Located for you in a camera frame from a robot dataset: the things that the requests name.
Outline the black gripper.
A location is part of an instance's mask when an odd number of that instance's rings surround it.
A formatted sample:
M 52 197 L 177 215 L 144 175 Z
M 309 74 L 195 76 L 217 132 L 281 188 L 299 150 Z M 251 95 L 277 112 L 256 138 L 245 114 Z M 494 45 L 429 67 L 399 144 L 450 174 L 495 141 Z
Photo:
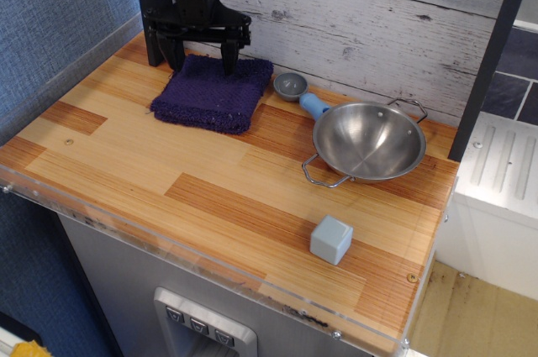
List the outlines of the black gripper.
M 175 0 L 149 10 L 146 18 L 163 58 L 174 71 L 180 71 L 185 61 L 183 41 L 221 44 L 226 76 L 235 73 L 240 48 L 251 43 L 251 18 L 220 0 Z

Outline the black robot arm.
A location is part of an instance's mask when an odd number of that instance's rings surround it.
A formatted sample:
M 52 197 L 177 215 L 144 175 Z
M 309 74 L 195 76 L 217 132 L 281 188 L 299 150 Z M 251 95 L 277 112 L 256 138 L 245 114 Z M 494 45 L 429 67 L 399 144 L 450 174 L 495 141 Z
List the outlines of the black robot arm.
M 220 45 L 224 74 L 235 72 L 239 52 L 251 43 L 251 18 L 220 0 L 165 0 L 143 10 L 147 32 L 174 71 L 185 61 L 184 42 Z

